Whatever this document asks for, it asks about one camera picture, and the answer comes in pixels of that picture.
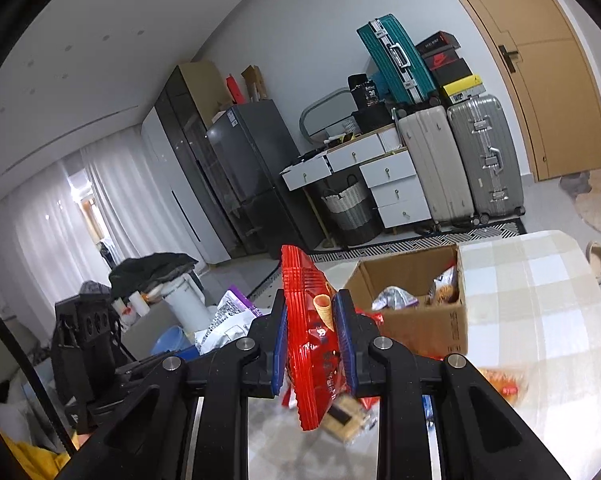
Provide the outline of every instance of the laundry basket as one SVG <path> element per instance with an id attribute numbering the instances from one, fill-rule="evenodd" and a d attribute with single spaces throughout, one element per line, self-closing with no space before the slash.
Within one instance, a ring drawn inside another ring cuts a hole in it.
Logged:
<path id="1" fill-rule="evenodd" d="M 347 188 L 340 193 L 327 190 L 322 196 L 332 219 L 338 225 L 343 241 L 360 245 L 372 240 L 383 230 L 369 188 L 355 175 L 347 177 Z"/>

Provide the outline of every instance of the yellow cloth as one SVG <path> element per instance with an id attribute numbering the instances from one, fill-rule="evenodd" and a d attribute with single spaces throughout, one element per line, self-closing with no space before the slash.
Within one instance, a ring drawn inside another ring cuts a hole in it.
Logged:
<path id="1" fill-rule="evenodd" d="M 54 453 L 25 442 L 14 442 L 3 433 L 0 434 L 18 463 L 32 480 L 53 480 L 58 472 L 69 462 L 69 455 Z M 78 447 L 76 435 L 72 438 Z"/>

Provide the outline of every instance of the teal suitcase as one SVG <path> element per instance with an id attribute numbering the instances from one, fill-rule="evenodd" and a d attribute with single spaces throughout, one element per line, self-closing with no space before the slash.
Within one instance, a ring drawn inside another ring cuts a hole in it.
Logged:
<path id="1" fill-rule="evenodd" d="M 372 20 L 357 32 L 397 103 L 428 100 L 436 85 L 414 43 L 393 14 Z"/>

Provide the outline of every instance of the white curtain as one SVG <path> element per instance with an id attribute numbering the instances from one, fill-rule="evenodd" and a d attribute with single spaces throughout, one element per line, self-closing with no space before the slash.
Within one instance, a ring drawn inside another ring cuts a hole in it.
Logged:
<path id="1" fill-rule="evenodd" d="M 96 204 L 125 258 L 186 253 L 204 262 L 171 192 L 151 171 L 140 125 L 80 150 Z"/>
<path id="2" fill-rule="evenodd" d="M 109 285 L 108 276 L 60 162 L 1 200 L 0 297 L 41 342 L 52 335 L 57 301 L 87 280 Z"/>

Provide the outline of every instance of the white drawer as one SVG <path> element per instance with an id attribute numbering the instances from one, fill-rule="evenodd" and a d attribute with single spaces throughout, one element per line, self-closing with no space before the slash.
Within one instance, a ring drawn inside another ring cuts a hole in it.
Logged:
<path id="1" fill-rule="evenodd" d="M 381 139 L 385 153 L 391 153 L 403 146 L 403 139 L 396 131 L 396 126 L 388 126 L 386 130 L 378 132 L 378 136 Z"/>
<path id="2" fill-rule="evenodd" d="M 409 152 L 395 153 L 361 166 L 367 186 L 374 187 L 417 174 Z"/>
<path id="3" fill-rule="evenodd" d="M 411 224 L 411 222 L 420 222 L 432 217 L 422 194 L 404 202 L 379 207 L 379 214 L 385 227 Z"/>
<path id="4" fill-rule="evenodd" d="M 282 174 L 282 178 L 290 191 L 293 191 L 331 174 L 325 156 L 316 156 L 292 166 L 290 171 Z"/>
<path id="5" fill-rule="evenodd" d="M 327 160 L 332 166 L 334 173 L 345 168 L 350 168 L 370 158 L 381 156 L 385 153 L 381 140 L 377 135 L 356 140 L 331 153 L 327 153 Z"/>
<path id="6" fill-rule="evenodd" d="M 419 197 L 425 200 L 423 188 L 416 175 L 372 187 L 372 194 L 378 207 L 407 200 L 416 201 Z"/>

